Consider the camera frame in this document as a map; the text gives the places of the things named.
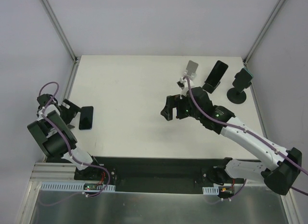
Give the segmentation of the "dark blue phone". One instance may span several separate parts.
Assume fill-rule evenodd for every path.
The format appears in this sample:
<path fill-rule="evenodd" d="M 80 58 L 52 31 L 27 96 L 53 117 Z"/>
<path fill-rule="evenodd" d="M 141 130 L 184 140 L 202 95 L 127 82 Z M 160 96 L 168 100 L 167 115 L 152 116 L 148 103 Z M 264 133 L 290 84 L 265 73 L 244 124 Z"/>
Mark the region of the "dark blue phone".
<path fill-rule="evenodd" d="M 79 130 L 91 130 L 93 125 L 93 106 L 83 106 L 80 111 Z"/>

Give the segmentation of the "silver phone stand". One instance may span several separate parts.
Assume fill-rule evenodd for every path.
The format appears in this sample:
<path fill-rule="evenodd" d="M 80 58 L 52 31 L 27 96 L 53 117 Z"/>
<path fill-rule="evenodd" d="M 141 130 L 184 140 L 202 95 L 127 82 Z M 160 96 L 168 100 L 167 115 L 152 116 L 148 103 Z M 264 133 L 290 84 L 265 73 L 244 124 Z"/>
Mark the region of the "silver phone stand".
<path fill-rule="evenodd" d="M 186 70 L 184 71 L 182 77 L 180 78 L 180 81 L 184 82 L 185 78 L 188 78 L 189 80 L 193 81 L 196 78 L 196 71 L 198 67 L 199 67 L 198 63 L 189 60 L 186 66 Z"/>

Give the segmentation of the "black round phone stand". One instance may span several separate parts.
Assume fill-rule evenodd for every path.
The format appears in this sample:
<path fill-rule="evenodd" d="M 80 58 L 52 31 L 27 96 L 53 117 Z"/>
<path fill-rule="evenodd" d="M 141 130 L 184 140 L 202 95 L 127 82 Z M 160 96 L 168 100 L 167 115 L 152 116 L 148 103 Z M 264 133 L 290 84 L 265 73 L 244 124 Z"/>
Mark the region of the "black round phone stand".
<path fill-rule="evenodd" d="M 244 103 L 247 97 L 244 90 L 239 92 L 234 87 L 232 87 L 227 91 L 227 98 L 232 103 L 239 105 Z"/>

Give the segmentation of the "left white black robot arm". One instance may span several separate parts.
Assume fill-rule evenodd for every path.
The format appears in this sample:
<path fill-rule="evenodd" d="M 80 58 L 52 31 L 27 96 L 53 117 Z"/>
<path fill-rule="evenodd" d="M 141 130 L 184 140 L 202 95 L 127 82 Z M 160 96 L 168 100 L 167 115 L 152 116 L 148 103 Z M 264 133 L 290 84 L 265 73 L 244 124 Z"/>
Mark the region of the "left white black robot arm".
<path fill-rule="evenodd" d="M 60 105 L 51 94 L 38 96 L 37 102 L 37 119 L 27 128 L 45 156 L 67 160 L 91 180 L 99 179 L 102 169 L 97 160 L 77 146 L 71 131 L 71 121 L 78 113 L 83 115 L 83 109 L 67 99 Z"/>

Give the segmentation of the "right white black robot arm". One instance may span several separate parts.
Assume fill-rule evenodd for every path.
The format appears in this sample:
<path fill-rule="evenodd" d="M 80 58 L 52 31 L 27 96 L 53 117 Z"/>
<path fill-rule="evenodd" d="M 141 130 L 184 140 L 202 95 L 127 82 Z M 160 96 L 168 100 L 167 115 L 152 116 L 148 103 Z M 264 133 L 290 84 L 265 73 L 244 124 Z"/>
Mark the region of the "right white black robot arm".
<path fill-rule="evenodd" d="M 222 135 L 257 157 L 257 162 L 224 158 L 224 165 L 213 166 L 207 172 L 209 181 L 224 185 L 231 179 L 243 178 L 264 182 L 273 192 L 286 195 L 300 174 L 302 153 L 278 146 L 249 129 L 227 108 L 214 105 L 201 87 L 192 88 L 186 95 L 170 95 L 161 115 L 167 120 L 191 117 L 206 129 Z"/>

